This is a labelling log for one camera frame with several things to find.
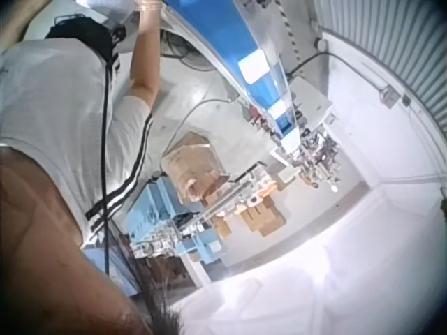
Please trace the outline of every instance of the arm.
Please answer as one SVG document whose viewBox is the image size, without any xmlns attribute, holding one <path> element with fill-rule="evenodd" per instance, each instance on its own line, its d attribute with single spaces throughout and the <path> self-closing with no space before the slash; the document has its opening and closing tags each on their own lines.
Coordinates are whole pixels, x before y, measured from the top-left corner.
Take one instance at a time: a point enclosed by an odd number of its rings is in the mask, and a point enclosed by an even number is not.
<svg viewBox="0 0 447 335">
<path fill-rule="evenodd" d="M 138 37 L 131 66 L 131 93 L 152 108 L 160 87 L 160 0 L 140 12 Z"/>
<path fill-rule="evenodd" d="M 8 149 L 0 158 L 0 334 L 9 326 L 12 334 L 152 335 L 79 250 L 74 218 L 44 171 Z"/>
</svg>

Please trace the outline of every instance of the white t-shirt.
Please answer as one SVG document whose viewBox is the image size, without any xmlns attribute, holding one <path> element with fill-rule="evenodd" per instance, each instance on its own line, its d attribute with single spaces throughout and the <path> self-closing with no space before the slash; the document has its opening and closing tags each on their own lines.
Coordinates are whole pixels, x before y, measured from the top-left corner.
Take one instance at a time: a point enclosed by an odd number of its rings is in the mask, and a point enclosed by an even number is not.
<svg viewBox="0 0 447 335">
<path fill-rule="evenodd" d="M 102 227 L 101 129 L 104 61 L 78 40 L 32 40 L 0 58 L 0 144 L 34 159 L 51 177 L 85 242 Z M 108 101 L 109 216 L 136 187 L 152 116 L 126 96 Z"/>
</svg>

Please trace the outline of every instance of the dark hair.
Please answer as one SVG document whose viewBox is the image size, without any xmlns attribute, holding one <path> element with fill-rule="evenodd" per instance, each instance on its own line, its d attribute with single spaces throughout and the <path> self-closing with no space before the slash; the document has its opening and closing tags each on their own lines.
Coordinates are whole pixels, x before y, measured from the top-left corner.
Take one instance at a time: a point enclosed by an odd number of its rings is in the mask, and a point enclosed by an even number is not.
<svg viewBox="0 0 447 335">
<path fill-rule="evenodd" d="M 119 257 L 125 262 L 133 278 L 129 278 L 138 287 L 140 294 L 133 299 L 142 313 L 142 318 L 154 335 L 180 335 L 182 321 L 180 313 L 172 310 L 167 300 L 167 285 L 156 287 L 151 269 L 136 260 L 129 246 L 129 239 L 123 235 L 114 221 L 109 226 L 109 246 L 118 246 Z"/>
</svg>

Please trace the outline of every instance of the wire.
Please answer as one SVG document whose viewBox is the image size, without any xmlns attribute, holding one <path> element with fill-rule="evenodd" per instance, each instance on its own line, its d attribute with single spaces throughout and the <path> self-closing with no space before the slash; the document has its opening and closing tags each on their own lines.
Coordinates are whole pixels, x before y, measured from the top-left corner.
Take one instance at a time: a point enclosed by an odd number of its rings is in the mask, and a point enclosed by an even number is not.
<svg viewBox="0 0 447 335">
<path fill-rule="evenodd" d="M 173 136 L 170 138 L 168 144 L 166 145 L 166 148 L 164 149 L 163 153 L 161 154 L 160 157 L 160 171 L 161 171 L 161 159 L 165 156 L 166 152 L 169 150 L 171 144 L 174 142 L 175 138 L 177 137 L 177 134 L 179 132 L 179 130 L 183 127 L 184 123 L 187 121 L 187 119 L 191 116 L 191 114 L 194 113 L 195 110 L 197 110 L 197 108 L 199 108 L 201 105 L 204 105 L 206 103 L 234 103 L 236 99 L 233 100 L 224 100 L 224 99 L 207 99 L 207 100 L 202 100 L 201 102 L 199 102 L 197 105 L 195 105 L 194 107 L 191 108 L 191 110 L 185 115 L 185 117 L 183 118 L 183 120 L 180 122 L 180 124 L 177 126 L 177 128 L 175 129 Z"/>
<path fill-rule="evenodd" d="M 163 29 L 160 29 L 160 42 L 163 40 L 163 37 L 165 36 L 165 31 Z M 165 58 L 172 58 L 172 59 L 182 59 L 186 57 L 188 54 L 185 55 L 176 55 L 176 54 L 161 54 L 162 57 Z"/>
<path fill-rule="evenodd" d="M 186 57 L 189 55 L 189 53 L 191 52 L 191 51 L 189 50 L 189 48 L 188 48 L 188 45 L 187 45 L 186 43 L 185 43 L 185 45 L 184 45 L 185 48 L 186 48 L 186 54 L 183 54 L 183 55 L 177 55 L 177 54 L 175 54 L 175 51 L 174 51 L 174 48 L 173 48 L 173 44 L 172 44 L 171 41 L 170 41 L 170 35 L 171 35 L 171 34 L 170 34 L 169 32 L 166 34 L 166 42 L 167 42 L 167 44 L 168 44 L 168 47 L 169 47 L 170 51 L 173 53 L 173 55 L 174 55 L 174 56 L 181 57 L 181 58 L 179 58 L 180 63 L 182 63 L 182 64 L 185 65 L 186 67 L 190 68 L 191 70 L 195 70 L 195 71 L 198 71 L 198 72 L 212 72 L 212 71 L 215 71 L 215 70 L 216 70 L 215 68 L 207 68 L 207 69 L 196 68 L 195 66 L 192 66 L 192 65 L 186 63 L 186 62 L 183 60 L 183 58 L 186 58 Z"/>
<path fill-rule="evenodd" d="M 369 78 L 365 77 L 359 70 L 354 68 L 351 64 L 349 64 L 347 61 L 342 59 L 340 56 L 338 56 L 337 54 L 333 54 L 331 52 L 327 52 L 327 51 L 318 52 L 315 55 L 310 56 L 308 59 L 305 59 L 301 64 L 298 64 L 292 71 L 286 73 L 286 76 L 287 76 L 288 80 L 293 79 L 294 78 L 293 75 L 295 74 L 295 72 L 300 70 L 304 65 L 306 65 L 310 61 L 313 61 L 318 56 L 321 56 L 321 55 L 324 55 L 324 54 L 326 54 L 328 56 L 332 56 L 332 57 L 338 59 L 339 61 L 341 61 L 344 65 L 348 66 L 352 71 L 354 71 L 357 75 L 359 75 L 366 82 L 368 82 L 371 86 L 373 86 L 377 91 L 382 92 L 384 90 L 384 88 L 378 87 L 373 81 L 371 81 Z"/>
<path fill-rule="evenodd" d="M 103 213 L 104 213 L 104 271 L 109 276 L 109 224 L 107 209 L 107 182 L 105 179 L 105 140 L 107 137 L 107 107 L 109 99 L 109 71 L 112 72 L 111 64 L 105 67 L 105 92 L 103 106 L 103 125 L 101 129 L 101 190 L 103 194 Z"/>
</svg>

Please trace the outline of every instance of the small cardboard box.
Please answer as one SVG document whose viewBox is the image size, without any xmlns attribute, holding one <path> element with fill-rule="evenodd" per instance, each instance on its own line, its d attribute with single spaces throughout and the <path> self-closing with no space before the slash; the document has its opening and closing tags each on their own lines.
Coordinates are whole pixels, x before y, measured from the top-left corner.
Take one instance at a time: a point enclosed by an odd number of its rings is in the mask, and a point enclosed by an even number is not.
<svg viewBox="0 0 447 335">
<path fill-rule="evenodd" d="M 243 211 L 240 215 L 252 232 L 260 230 L 264 225 L 272 222 L 276 217 L 271 208 L 267 207 L 264 202 L 255 207 L 247 208 L 247 210 Z"/>
<path fill-rule="evenodd" d="M 217 234 L 221 239 L 225 239 L 229 235 L 231 235 L 230 226 L 227 224 L 224 218 L 219 218 L 218 216 L 214 216 L 211 219 L 212 225 L 214 229 L 217 231 Z"/>
<path fill-rule="evenodd" d="M 281 215 L 281 213 L 279 213 L 277 211 L 276 213 L 276 218 L 268 223 L 267 225 L 264 225 L 260 230 L 259 233 L 263 236 L 266 237 L 270 234 L 272 234 L 273 232 L 276 232 L 280 227 L 282 227 L 283 225 L 286 224 L 286 220 L 284 219 L 284 217 Z"/>
<path fill-rule="evenodd" d="M 202 200 L 228 178 L 208 139 L 192 131 L 161 162 L 184 204 Z"/>
</svg>

